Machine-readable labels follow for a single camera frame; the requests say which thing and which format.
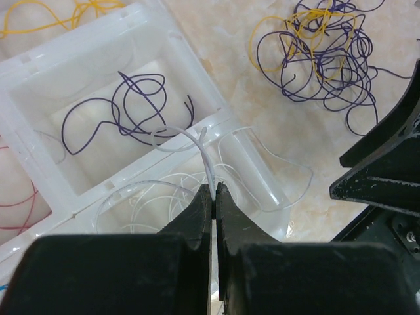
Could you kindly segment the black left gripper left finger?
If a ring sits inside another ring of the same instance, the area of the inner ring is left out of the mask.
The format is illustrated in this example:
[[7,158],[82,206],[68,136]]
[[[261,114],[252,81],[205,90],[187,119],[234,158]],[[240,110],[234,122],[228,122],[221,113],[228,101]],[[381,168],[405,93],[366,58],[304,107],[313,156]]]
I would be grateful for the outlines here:
[[208,314],[208,185],[155,234],[63,234],[35,240],[1,302],[2,314]]

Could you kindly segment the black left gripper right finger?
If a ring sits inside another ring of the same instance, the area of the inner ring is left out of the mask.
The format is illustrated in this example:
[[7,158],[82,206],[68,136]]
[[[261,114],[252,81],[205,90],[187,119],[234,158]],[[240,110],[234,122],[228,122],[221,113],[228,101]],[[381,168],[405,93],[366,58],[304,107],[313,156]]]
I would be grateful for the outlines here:
[[380,243],[283,243],[219,183],[219,297],[227,314],[418,314],[395,252]]

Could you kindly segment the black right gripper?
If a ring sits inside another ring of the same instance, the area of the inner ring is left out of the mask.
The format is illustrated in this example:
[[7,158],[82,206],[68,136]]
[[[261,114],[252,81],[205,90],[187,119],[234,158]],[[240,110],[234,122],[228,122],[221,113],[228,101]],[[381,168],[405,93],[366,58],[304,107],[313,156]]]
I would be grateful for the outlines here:
[[335,200],[419,216],[419,67],[397,105],[339,159]]

